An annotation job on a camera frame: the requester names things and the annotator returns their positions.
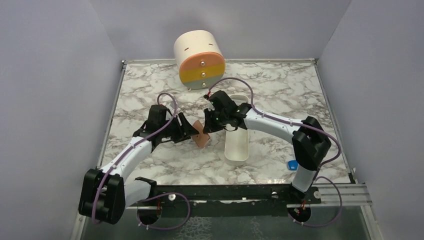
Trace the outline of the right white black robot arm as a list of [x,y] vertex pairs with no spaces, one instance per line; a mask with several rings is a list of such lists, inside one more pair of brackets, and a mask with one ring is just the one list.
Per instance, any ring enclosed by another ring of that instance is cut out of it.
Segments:
[[308,198],[308,190],[332,145],[317,119],[290,119],[259,111],[247,102],[237,104],[222,90],[205,95],[205,99],[209,102],[203,111],[205,134],[231,126],[235,130],[260,131],[292,144],[298,167],[288,196],[296,204]]

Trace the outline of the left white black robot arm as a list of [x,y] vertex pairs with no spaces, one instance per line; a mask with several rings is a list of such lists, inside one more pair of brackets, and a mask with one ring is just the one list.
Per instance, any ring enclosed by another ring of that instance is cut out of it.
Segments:
[[124,150],[107,165],[85,173],[78,213],[114,225],[132,204],[141,201],[152,205],[157,200],[156,181],[137,177],[126,184],[128,177],[159,144],[179,143],[198,134],[182,112],[172,112],[161,104],[152,105],[147,120],[133,133]]

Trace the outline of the brown leather card holder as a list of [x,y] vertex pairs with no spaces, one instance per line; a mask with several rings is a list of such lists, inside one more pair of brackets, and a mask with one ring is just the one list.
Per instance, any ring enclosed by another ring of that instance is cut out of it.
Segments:
[[191,139],[199,148],[205,148],[211,139],[209,134],[203,133],[204,126],[199,120],[196,120],[192,126],[198,131],[198,134],[193,135]]

